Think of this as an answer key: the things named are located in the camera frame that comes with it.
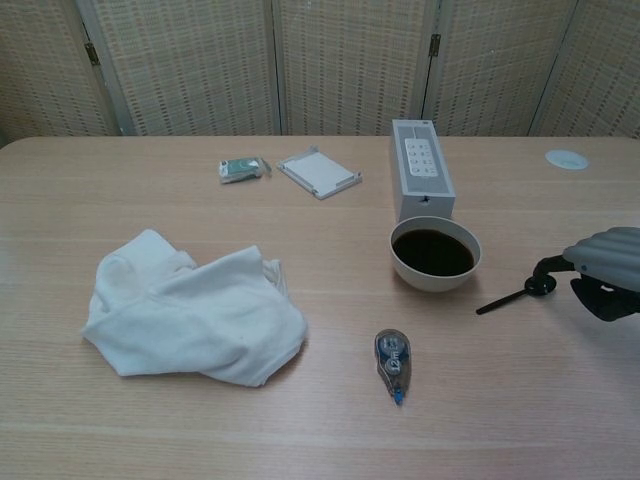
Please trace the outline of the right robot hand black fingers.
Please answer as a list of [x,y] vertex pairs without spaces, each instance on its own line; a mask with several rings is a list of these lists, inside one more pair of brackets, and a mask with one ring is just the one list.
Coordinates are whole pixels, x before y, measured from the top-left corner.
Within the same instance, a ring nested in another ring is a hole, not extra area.
[[639,312],[639,229],[613,227],[538,262],[531,280],[546,295],[555,289],[553,272],[574,271],[571,288],[583,306],[605,322]]

